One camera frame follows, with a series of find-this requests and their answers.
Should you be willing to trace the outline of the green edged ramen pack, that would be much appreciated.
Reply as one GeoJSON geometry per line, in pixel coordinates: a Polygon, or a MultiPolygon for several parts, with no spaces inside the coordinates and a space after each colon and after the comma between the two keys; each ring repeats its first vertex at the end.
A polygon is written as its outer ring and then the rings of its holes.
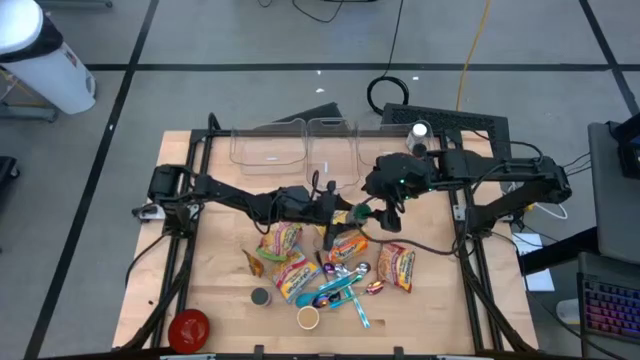
{"type": "Polygon", "coordinates": [[[280,222],[261,237],[256,253],[271,261],[285,261],[302,232],[303,225],[300,223],[280,222]]]}

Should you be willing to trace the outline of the grey stand base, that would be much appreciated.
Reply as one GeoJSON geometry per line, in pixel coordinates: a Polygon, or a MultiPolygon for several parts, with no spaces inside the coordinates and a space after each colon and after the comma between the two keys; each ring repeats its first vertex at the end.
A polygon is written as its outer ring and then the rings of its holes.
{"type": "Polygon", "coordinates": [[[57,120],[55,108],[37,105],[18,105],[0,101],[0,119],[42,120],[53,123],[57,120]]]}

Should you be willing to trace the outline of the orange chicken ramen pack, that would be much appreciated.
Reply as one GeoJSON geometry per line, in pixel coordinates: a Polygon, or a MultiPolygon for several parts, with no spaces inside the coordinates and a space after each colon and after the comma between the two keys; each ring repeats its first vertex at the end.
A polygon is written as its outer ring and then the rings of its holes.
{"type": "Polygon", "coordinates": [[[326,260],[330,263],[343,263],[363,253],[368,245],[369,240],[359,231],[347,232],[335,239],[326,254],[326,260]]]}

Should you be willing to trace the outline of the iridescent spoon dark handle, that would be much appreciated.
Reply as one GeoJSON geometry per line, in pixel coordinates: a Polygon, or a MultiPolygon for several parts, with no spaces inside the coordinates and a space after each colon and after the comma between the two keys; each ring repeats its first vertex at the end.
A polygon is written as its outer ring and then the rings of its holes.
{"type": "MultiPolygon", "coordinates": [[[[314,256],[315,256],[315,258],[316,258],[316,260],[317,260],[317,262],[319,264],[319,267],[320,267],[320,269],[322,271],[322,274],[323,274],[323,276],[325,278],[325,281],[328,282],[329,278],[328,278],[328,274],[327,274],[327,272],[325,270],[324,263],[322,261],[321,253],[319,251],[316,251],[314,253],[314,256]]],[[[314,308],[319,309],[319,308],[323,308],[323,307],[327,306],[329,303],[330,303],[329,296],[320,294],[320,295],[317,295],[313,299],[312,306],[314,308]]]]}

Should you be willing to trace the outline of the gold label sesame jar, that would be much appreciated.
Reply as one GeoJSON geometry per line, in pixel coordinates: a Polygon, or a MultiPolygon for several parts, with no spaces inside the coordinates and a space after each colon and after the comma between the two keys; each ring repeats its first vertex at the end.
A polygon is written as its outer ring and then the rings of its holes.
{"type": "Polygon", "coordinates": [[[305,306],[299,309],[296,320],[303,330],[313,330],[320,322],[319,311],[313,306],[305,306]]]}

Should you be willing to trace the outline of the iridescent spoon purple bowl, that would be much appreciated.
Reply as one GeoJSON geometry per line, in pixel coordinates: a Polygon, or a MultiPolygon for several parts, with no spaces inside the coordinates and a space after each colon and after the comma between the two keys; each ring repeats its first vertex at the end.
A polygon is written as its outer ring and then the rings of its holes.
{"type": "MultiPolygon", "coordinates": [[[[335,276],[336,276],[336,278],[337,278],[337,275],[334,273],[334,268],[333,268],[333,266],[334,266],[334,265],[333,265],[333,264],[331,264],[331,263],[325,263],[325,264],[324,264],[324,267],[325,267],[325,270],[326,270],[327,274],[335,275],[335,276]]],[[[342,298],[341,298],[341,299],[344,299],[344,298],[346,298],[345,293],[344,293],[344,289],[342,289],[341,291],[332,291],[332,292],[330,292],[330,293],[328,294],[328,296],[330,297],[331,295],[333,295],[333,294],[335,294],[335,293],[340,293],[340,294],[341,294],[341,296],[342,296],[342,298]]]]}

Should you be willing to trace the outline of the teal plastic spoon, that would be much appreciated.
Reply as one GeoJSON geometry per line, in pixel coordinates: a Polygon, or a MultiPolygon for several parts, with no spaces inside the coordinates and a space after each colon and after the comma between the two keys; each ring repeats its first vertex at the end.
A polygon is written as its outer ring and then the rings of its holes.
{"type": "Polygon", "coordinates": [[[296,300],[295,300],[295,305],[298,308],[302,308],[305,306],[308,306],[312,303],[312,301],[317,298],[320,295],[328,295],[330,292],[332,291],[341,291],[342,289],[349,287],[350,285],[359,282],[360,280],[363,279],[363,275],[356,275],[356,276],[348,276],[348,277],[342,277],[342,278],[338,278],[336,280],[333,280],[329,283],[326,283],[324,285],[321,285],[317,291],[315,292],[306,292],[306,293],[302,293],[301,295],[299,295],[296,300]]]}

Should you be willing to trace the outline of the black desk device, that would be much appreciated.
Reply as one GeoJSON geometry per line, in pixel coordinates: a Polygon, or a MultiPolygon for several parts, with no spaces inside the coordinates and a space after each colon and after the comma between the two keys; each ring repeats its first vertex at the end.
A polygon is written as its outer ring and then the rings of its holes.
{"type": "Polygon", "coordinates": [[[640,112],[624,123],[606,123],[617,142],[617,154],[624,177],[640,180],[640,112]]]}

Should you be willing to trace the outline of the blue ramen noodle pack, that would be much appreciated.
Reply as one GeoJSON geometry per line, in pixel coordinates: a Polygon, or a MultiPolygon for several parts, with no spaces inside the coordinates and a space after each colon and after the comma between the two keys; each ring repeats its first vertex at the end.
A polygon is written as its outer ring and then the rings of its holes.
{"type": "Polygon", "coordinates": [[[320,272],[320,268],[304,255],[300,247],[294,246],[284,261],[269,270],[268,277],[284,300],[292,304],[320,272]]]}

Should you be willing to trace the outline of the green lid spice jar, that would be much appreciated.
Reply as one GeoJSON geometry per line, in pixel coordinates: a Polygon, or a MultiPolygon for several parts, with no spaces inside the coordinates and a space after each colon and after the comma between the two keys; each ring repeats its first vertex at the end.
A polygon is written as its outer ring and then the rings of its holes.
{"type": "Polygon", "coordinates": [[[364,225],[369,217],[373,214],[373,210],[364,203],[354,205],[347,214],[347,223],[354,225],[364,225]]]}

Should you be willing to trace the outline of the white paper sheet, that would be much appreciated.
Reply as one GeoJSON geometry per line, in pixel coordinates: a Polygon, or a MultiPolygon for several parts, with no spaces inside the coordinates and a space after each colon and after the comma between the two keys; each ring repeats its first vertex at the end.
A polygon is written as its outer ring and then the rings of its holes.
{"type": "Polygon", "coordinates": [[[512,240],[519,255],[526,255],[544,247],[540,236],[535,233],[513,233],[512,240]]]}
{"type": "Polygon", "coordinates": [[[555,286],[549,269],[524,277],[525,288],[531,292],[554,292],[555,286]]]}

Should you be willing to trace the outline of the yellow ramen noodle pack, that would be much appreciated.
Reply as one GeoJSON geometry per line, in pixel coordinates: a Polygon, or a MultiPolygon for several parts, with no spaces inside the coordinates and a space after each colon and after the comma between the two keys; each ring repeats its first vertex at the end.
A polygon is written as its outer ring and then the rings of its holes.
{"type": "Polygon", "coordinates": [[[315,225],[314,228],[318,236],[323,238],[326,235],[326,233],[329,233],[331,236],[334,237],[335,240],[342,239],[342,238],[336,237],[335,225],[338,223],[347,223],[347,214],[348,214],[348,211],[336,210],[332,215],[332,220],[329,226],[315,225]]]}

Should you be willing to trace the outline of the red round lid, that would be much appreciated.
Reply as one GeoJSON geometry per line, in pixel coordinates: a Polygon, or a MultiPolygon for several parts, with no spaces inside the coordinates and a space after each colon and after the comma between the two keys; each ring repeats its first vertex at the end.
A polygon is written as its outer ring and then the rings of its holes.
{"type": "Polygon", "coordinates": [[[178,313],[168,329],[169,346],[179,354],[193,354],[207,342],[210,324],[206,315],[197,309],[178,313]]]}

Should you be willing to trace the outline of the silver spoon teal handle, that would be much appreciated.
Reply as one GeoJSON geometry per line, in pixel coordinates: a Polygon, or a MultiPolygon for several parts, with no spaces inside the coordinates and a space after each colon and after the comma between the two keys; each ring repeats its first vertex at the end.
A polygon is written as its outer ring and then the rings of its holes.
{"type": "Polygon", "coordinates": [[[360,262],[353,271],[338,263],[333,266],[337,278],[318,287],[319,291],[340,290],[360,281],[371,270],[371,265],[367,262],[360,262]]]}

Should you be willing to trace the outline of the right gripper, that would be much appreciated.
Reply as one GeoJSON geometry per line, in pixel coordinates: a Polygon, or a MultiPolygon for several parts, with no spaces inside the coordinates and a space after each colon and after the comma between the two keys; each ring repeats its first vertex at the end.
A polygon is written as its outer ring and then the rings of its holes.
{"type": "Polygon", "coordinates": [[[373,198],[382,200],[385,203],[385,209],[372,210],[369,217],[376,219],[383,230],[399,233],[402,230],[399,214],[405,212],[405,198],[400,193],[395,195],[373,195],[373,198]]]}

